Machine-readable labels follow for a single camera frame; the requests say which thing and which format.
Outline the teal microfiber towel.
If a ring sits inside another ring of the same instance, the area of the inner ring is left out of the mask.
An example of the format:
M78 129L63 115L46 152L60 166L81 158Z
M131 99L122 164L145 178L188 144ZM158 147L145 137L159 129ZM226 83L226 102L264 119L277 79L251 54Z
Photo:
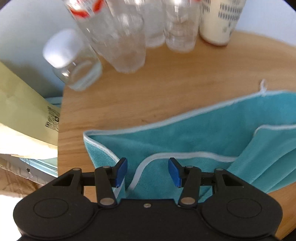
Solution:
M128 160L117 199L174 199L168 160L203 172L223 168L269 193L295 182L295 93L260 91L145 126L85 131L93 165Z

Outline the yellow-green paper bag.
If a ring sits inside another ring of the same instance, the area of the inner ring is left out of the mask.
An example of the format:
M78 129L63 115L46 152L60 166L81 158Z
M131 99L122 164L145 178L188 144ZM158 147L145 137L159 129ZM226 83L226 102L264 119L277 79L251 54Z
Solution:
M1 64L1 154L28 159L58 156L60 108Z

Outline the small glass jar white lid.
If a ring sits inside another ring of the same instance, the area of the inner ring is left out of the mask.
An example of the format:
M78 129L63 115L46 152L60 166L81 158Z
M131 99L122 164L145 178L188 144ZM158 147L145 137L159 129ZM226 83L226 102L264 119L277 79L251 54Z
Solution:
M73 29L53 35L43 47L44 59L69 88L83 91L99 80L102 64L91 45Z

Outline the clear textured plastic cup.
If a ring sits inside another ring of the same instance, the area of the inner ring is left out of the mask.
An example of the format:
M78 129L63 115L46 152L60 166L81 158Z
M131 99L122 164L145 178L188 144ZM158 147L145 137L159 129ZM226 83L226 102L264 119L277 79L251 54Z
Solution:
M105 59L120 73L133 73L145 64L144 19L138 13L115 18L115 32L104 41Z

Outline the right water bottle red label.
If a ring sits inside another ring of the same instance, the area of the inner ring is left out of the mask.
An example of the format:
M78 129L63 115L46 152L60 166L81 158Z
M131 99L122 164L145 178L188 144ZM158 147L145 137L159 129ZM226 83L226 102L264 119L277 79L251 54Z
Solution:
M199 32L201 1L162 1L166 46L175 52L191 52Z

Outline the water bottle red label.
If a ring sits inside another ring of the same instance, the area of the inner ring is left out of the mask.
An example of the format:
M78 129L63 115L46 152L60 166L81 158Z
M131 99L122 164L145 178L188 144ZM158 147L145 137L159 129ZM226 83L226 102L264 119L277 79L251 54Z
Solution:
M133 6L144 19L145 43L148 48L157 48L165 41L163 3L155 1L125 1Z
M166 46L175 52L191 52L199 32L201 1L162 1Z
M88 39L95 52L102 56L98 48L99 35L112 25L112 14L105 1L63 1L79 29Z

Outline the left water bottle red label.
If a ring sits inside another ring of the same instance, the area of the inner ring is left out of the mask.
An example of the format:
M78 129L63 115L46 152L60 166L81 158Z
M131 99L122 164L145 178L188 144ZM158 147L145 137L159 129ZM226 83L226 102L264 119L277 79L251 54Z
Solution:
M98 48L99 35L112 25L112 14L105 1L63 1L79 29L88 39L95 52L102 56Z

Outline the cream tumbler red lid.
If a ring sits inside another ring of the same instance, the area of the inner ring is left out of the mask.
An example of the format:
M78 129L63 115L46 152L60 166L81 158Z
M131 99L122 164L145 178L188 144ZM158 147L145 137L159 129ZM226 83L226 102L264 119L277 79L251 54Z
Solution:
M245 3L246 0L201 1L201 38L215 46L228 45Z

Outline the middle water bottle red label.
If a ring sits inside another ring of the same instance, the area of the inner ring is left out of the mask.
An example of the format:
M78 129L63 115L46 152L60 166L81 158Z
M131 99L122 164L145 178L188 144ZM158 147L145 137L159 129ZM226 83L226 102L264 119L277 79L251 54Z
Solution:
M145 43L148 48L157 48L165 41L163 3L155 1L125 1L133 6L144 19Z

